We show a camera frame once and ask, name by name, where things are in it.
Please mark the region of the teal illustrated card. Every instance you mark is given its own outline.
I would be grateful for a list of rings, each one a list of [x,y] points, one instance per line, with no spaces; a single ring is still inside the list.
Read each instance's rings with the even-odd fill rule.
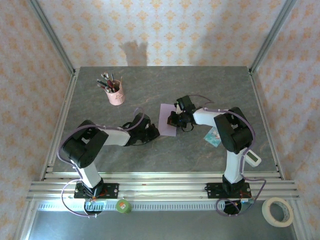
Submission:
[[[218,147],[219,144],[222,142],[218,129],[216,127],[212,127],[210,131],[205,135],[204,140],[207,141],[209,144],[213,145],[214,147]]]

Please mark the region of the white digital timer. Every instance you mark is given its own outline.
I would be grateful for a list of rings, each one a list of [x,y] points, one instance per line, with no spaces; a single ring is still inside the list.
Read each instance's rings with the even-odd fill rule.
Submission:
[[[257,154],[255,154],[252,150],[249,150],[246,153],[244,160],[253,168],[259,166],[260,163],[262,162],[262,159]]]

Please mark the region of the pink pen cup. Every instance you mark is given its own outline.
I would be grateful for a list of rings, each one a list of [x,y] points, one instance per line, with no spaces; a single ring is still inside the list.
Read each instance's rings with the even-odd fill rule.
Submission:
[[[110,104],[118,106],[124,103],[125,94],[120,80],[115,80],[115,86],[117,88],[115,92],[106,92],[106,95]]]

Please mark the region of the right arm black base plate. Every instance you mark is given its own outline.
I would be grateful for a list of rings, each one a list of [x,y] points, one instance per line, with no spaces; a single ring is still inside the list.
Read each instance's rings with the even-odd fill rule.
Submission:
[[[251,188],[249,183],[228,184],[225,182],[207,183],[204,190],[209,199],[244,199],[251,198]]]

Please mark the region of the aluminium corner post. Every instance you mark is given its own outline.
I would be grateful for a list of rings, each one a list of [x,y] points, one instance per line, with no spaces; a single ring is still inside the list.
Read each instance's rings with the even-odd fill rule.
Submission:
[[[296,4],[297,0],[285,0],[284,5],[282,6],[281,10],[279,11],[267,37],[265,38],[261,48],[259,49],[252,65],[249,67],[248,72],[251,76],[253,76],[259,66],[261,65],[262,61],[266,57],[269,49],[271,48],[272,44],[274,43],[276,36],[280,32],[282,26],[284,25],[288,15],[291,13],[294,5]]]
[[[49,19],[47,18],[43,8],[41,7],[38,0],[27,0],[31,9],[34,11],[34,14],[39,19],[42,28],[44,29],[46,35],[48,36],[49,40],[51,41],[53,47],[57,51],[62,63],[64,64],[67,71],[73,76],[76,72],[70,58],[68,57],[61,41],[59,40],[58,36],[56,35]]]

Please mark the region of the white masking tape roll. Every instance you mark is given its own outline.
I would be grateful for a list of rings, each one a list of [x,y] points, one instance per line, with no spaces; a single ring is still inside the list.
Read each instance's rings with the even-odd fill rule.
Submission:
[[[283,211],[283,219],[281,221],[277,220],[271,213],[271,206],[273,204],[278,205]],[[286,228],[294,221],[293,208],[286,200],[280,197],[272,197],[265,200],[262,204],[261,211],[264,219],[273,227]]]

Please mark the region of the aluminium mounting rail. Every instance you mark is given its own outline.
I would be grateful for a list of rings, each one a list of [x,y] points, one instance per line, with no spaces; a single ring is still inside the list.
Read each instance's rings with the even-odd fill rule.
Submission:
[[[119,184],[119,198],[133,201],[207,201],[205,186],[207,183],[222,182],[220,172],[115,172],[100,174],[107,183]],[[298,199],[301,193],[293,180],[284,180],[279,172],[248,172],[251,182],[250,190],[259,199],[272,197]],[[64,196],[74,195],[76,179],[74,172],[48,172],[43,181],[31,183],[27,199],[58,200],[65,188]]]

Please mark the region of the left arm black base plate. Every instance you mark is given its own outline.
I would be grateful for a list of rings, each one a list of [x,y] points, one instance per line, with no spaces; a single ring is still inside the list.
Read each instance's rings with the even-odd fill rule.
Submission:
[[[81,183],[77,183],[73,197],[75,199],[117,199],[119,193],[118,183],[104,183],[99,194],[90,193]]]

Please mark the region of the aluminium side rail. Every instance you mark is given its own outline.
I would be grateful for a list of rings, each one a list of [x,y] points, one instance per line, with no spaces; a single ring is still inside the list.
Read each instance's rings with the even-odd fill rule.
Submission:
[[[270,130],[269,121],[267,119],[267,114],[266,114],[266,111],[265,111],[264,106],[263,106],[263,98],[262,98],[262,95],[261,95],[261,93],[260,93],[260,91],[258,89],[257,81],[255,80],[254,74],[252,73],[252,71],[250,69],[248,70],[248,74],[249,74],[249,78],[250,78],[250,81],[251,81],[251,84],[252,84],[252,87],[253,87],[253,91],[254,91],[254,94],[255,94],[255,97],[256,97],[256,101],[257,101],[257,104],[258,104],[258,107],[259,107],[259,111],[260,111],[261,118],[262,118],[262,121],[263,121],[263,125],[264,125],[264,129],[265,129],[266,136],[267,136],[267,139],[268,139],[268,143],[269,143],[269,146],[270,146],[270,149],[271,149],[271,152],[272,152],[272,157],[273,157],[273,161],[274,161],[276,170],[277,170],[277,172],[279,174],[280,179],[281,180],[286,180],[286,177],[284,175],[284,171],[283,171],[280,159],[279,159],[279,154],[277,152],[277,149],[276,149],[274,141],[273,141],[274,139],[273,139],[273,136],[272,136],[272,133],[271,133],[271,130]]]
[[[59,148],[59,144],[62,139],[62,134],[65,126],[65,122],[67,119],[68,111],[70,108],[70,104],[72,101],[72,96],[74,93],[74,89],[77,83],[77,78],[79,76],[80,68],[76,68],[74,73],[71,74],[69,83],[64,95],[64,99],[62,101],[62,105],[60,108],[58,120],[55,126],[55,129],[53,131],[52,140],[49,145],[49,149],[47,152],[47,155],[44,159],[44,164],[41,170],[41,174],[39,177],[40,181],[43,181],[45,179],[45,175],[47,172],[48,167],[52,167],[55,163],[56,157],[57,157],[57,151]]]

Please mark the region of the green tape roll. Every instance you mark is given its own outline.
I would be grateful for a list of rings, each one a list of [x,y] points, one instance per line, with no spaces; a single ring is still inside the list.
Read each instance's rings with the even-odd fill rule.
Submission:
[[[129,214],[132,211],[131,203],[124,198],[117,201],[115,208],[121,214]]]

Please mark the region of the purple paper sheet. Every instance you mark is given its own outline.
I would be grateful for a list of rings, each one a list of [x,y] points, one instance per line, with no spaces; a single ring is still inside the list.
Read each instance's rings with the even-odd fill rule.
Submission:
[[[171,112],[176,112],[176,108],[173,104],[162,103],[160,105],[159,120],[158,120],[158,131],[161,136],[175,137],[177,128],[167,124],[168,117]]]

